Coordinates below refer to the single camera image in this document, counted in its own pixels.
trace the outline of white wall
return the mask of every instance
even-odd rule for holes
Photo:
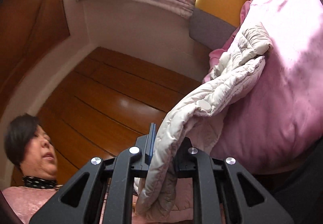
[[[64,0],[71,36],[46,55],[19,85],[0,120],[0,188],[10,185],[13,166],[6,159],[3,135],[8,123],[28,112],[36,114],[60,81],[93,49],[88,37],[83,4]]]
[[[188,35],[188,21],[161,8],[126,0],[85,0],[91,40],[202,81],[210,49]]]

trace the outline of person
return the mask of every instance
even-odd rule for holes
[[[60,188],[56,181],[58,163],[55,149],[38,118],[29,114],[18,116],[9,124],[4,149],[8,159],[22,172],[25,185],[7,188],[3,195],[20,220],[28,224]],[[133,212],[132,223],[143,224],[146,221]]]

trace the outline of triangular cutout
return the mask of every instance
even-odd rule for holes
[[[60,201],[72,207],[77,207],[80,203],[80,199],[89,176],[89,173],[82,175],[82,177],[79,178],[79,180],[65,193],[65,195],[62,196]]]
[[[238,180],[242,187],[244,197],[247,205],[253,207],[264,202],[264,197],[258,192],[258,190],[245,178],[241,173],[238,173]]]

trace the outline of wooden floor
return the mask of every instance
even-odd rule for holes
[[[97,48],[54,90],[38,113],[51,137],[64,184],[94,156],[108,159],[132,146],[149,125],[199,82],[149,62]],[[15,169],[12,185],[22,185]]]

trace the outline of black neckerchief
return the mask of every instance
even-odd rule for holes
[[[22,181],[25,182],[26,187],[39,189],[49,189],[57,187],[56,180],[45,180],[34,176],[23,176]]]

